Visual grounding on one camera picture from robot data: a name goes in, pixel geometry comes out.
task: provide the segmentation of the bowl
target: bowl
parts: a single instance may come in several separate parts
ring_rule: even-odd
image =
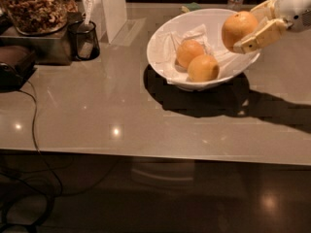
[[[149,64],[169,84],[183,90],[204,90],[228,82],[243,73],[260,55],[260,50],[240,54],[225,48],[222,27],[225,20],[235,13],[224,9],[202,9],[172,18],[160,26],[148,42]],[[176,43],[188,38],[195,39],[200,33],[206,39],[205,49],[209,49],[216,57],[221,72],[215,80],[194,83],[189,80],[187,71],[176,64]]]

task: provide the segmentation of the dried food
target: dried food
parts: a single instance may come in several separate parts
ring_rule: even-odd
[[[22,34],[54,32],[67,22],[62,0],[2,0],[2,4]]]

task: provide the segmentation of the green object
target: green object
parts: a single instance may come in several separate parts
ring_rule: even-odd
[[[182,6],[182,12],[187,13],[187,12],[192,12],[196,10],[200,10],[201,7],[197,3],[190,3],[190,4],[184,4]]]

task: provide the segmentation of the white bowl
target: white bowl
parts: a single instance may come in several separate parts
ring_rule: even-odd
[[[252,63],[254,63],[260,55],[260,50],[253,51],[247,54],[239,54],[228,51],[222,40],[222,27],[225,20],[234,11],[222,9],[202,9],[194,12],[189,12],[164,23],[153,35],[147,46],[147,57],[150,65],[154,70],[164,77],[168,83],[174,84],[184,90],[203,90],[215,87],[221,83],[228,82],[237,75],[244,72]],[[204,25],[207,32],[208,44],[215,53],[216,59],[219,60],[221,75],[213,81],[204,83],[194,83],[189,81],[188,73],[181,70],[175,65],[174,61],[156,61],[161,57],[161,52],[155,52],[157,49],[167,48],[164,45],[163,36],[174,34],[183,36],[200,25]],[[171,59],[176,59],[176,52],[171,52]]]

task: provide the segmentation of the black cup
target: black cup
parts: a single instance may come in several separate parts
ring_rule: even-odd
[[[96,24],[90,21],[87,29],[79,28],[82,23],[84,22],[77,21],[68,26],[71,54],[74,60],[91,60],[100,53]]]

